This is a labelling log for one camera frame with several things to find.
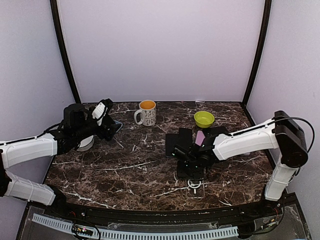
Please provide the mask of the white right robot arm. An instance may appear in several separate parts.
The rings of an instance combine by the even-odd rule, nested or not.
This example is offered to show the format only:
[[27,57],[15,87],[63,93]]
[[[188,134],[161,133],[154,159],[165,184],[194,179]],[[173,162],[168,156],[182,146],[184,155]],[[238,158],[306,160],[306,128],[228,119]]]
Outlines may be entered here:
[[178,133],[166,134],[165,155],[177,158],[178,178],[202,181],[205,171],[214,164],[247,153],[278,149],[279,160],[264,189],[264,199],[255,205],[255,213],[266,217],[309,158],[311,146],[297,120],[279,110],[273,118],[240,131],[229,132],[224,126],[205,128],[195,140],[191,129],[180,128]]

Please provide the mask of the clear magsafe phone case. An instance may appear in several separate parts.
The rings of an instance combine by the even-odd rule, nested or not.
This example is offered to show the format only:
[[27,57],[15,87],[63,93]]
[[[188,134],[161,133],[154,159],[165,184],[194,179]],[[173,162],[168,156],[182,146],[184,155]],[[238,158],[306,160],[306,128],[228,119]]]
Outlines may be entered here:
[[186,180],[186,197],[189,199],[200,200],[205,197],[205,185],[202,180]]

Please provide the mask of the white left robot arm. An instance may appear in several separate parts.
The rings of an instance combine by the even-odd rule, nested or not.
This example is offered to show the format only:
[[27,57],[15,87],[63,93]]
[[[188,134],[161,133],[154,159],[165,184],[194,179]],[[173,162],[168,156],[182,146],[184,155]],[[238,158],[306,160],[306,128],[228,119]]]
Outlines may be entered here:
[[55,186],[35,183],[8,171],[15,165],[42,158],[64,155],[71,150],[85,152],[95,137],[110,141],[122,124],[109,116],[113,106],[110,99],[101,100],[89,109],[74,103],[63,110],[63,120],[43,133],[0,143],[0,195],[50,206],[60,218],[71,213],[65,195]]

